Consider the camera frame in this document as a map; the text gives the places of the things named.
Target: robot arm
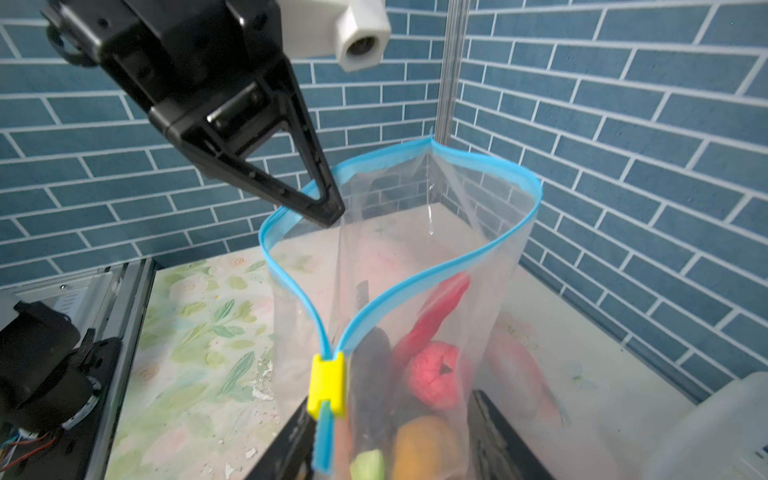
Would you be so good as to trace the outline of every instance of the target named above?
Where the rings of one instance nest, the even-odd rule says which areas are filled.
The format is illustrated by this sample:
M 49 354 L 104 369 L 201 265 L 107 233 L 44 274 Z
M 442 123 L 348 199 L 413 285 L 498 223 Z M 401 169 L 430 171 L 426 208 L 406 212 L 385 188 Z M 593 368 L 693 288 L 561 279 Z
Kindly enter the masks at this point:
M 49 0 L 42 13 L 64 59 L 103 68 L 208 177 L 326 227 L 344 213 L 289 56 L 378 64 L 391 32 L 383 0 Z M 280 130 L 319 199 L 245 161 Z

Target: table surface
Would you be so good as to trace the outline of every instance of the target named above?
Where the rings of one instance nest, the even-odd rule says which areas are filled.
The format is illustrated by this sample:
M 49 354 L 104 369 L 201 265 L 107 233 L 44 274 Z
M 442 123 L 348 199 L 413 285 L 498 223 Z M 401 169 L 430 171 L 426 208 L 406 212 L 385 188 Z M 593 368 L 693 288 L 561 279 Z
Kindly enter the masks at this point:
M 304 253 L 290 273 L 326 282 L 329 262 Z M 693 405 L 522 268 L 507 298 L 509 375 L 483 366 L 475 385 L 558 480 L 638 478 Z M 106 480 L 244 478 L 280 430 L 272 358 L 260 248 L 157 272 Z

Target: clear plastic bag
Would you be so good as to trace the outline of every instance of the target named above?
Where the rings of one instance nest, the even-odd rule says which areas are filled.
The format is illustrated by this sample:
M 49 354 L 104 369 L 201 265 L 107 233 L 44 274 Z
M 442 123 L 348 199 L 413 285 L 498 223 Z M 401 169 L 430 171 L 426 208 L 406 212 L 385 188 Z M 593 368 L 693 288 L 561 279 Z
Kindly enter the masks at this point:
M 313 356 L 343 353 L 346 414 L 321 410 L 313 466 L 352 480 L 464 478 L 468 395 L 541 184 L 431 138 L 333 174 L 346 205 L 335 227 L 280 209 L 260 232 L 281 415 L 306 397 Z

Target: blue brick wall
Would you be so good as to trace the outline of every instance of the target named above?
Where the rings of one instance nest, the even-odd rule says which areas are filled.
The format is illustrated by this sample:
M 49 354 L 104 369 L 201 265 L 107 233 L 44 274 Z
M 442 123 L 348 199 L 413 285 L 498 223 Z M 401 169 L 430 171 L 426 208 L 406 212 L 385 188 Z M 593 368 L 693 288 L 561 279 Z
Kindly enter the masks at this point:
M 522 265 L 697 401 L 768 370 L 766 25 L 727 0 L 469 13 L 452 144 L 544 181 Z
M 105 74 L 65 64 L 45 39 L 42 3 L 0 2 L 0 286 L 257 245 L 273 206 L 201 176 Z M 447 2 L 387 8 L 380 65 L 347 74 L 332 58 L 294 63 L 332 164 L 435 123 Z M 291 186 L 308 181 L 286 135 L 250 161 Z

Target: black bracket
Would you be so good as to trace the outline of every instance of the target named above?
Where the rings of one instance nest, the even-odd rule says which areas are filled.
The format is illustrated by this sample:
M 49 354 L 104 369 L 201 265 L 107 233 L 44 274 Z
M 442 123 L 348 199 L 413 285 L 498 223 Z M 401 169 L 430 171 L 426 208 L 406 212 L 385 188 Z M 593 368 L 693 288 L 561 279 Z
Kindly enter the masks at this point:
M 325 227 L 344 213 L 283 53 L 276 0 L 48 0 L 42 14 L 60 56 L 101 66 L 208 177 Z M 277 131 L 291 134 L 318 198 L 246 162 Z

